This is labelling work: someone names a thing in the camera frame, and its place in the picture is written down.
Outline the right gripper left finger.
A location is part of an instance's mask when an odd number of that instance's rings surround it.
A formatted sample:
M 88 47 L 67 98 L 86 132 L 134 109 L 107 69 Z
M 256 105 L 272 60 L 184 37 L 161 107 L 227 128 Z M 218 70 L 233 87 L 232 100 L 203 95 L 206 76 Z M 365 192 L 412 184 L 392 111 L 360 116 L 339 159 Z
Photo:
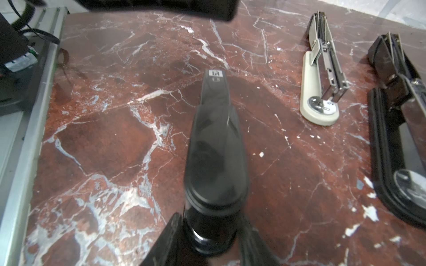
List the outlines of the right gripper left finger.
M 174 213 L 140 266 L 183 266 L 183 218 Z

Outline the black stapler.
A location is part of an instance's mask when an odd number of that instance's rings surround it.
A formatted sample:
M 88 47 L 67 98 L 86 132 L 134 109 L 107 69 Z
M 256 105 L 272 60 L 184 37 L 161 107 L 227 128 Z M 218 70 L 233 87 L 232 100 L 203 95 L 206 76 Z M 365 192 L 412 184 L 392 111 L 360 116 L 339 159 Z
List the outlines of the black stapler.
M 426 227 L 426 85 L 399 34 L 379 36 L 368 51 L 379 86 L 368 92 L 373 188 L 401 220 Z
M 184 172 L 183 225 L 193 249 L 205 257 L 230 249 L 249 186 L 245 145 L 226 74 L 207 69 Z

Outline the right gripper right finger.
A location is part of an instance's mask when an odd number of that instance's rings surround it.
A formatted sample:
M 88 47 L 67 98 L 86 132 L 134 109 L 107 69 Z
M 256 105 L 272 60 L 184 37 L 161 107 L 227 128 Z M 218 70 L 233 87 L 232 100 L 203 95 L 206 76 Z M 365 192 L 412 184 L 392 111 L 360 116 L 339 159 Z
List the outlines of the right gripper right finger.
M 240 217 L 237 230 L 242 266 L 279 266 L 275 255 L 260 237 L 258 229 L 245 216 Z

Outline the beige stapler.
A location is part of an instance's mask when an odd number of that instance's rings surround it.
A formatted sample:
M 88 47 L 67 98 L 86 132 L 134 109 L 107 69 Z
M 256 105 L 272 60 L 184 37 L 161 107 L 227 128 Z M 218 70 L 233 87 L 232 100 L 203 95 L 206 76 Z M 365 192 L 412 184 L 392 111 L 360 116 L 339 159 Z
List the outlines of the beige stapler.
M 331 126 L 339 118 L 338 102 L 349 82 L 337 58 L 325 12 L 311 16 L 307 38 L 310 50 L 303 57 L 300 113 L 316 125 Z

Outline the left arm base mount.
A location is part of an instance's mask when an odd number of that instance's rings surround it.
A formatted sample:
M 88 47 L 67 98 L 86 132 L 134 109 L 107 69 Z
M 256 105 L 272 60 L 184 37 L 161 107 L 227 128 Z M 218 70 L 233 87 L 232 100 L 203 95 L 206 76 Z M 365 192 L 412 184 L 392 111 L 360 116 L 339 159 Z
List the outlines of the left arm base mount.
M 32 108 L 36 90 L 33 67 L 38 63 L 26 37 L 1 16 L 1 115 Z

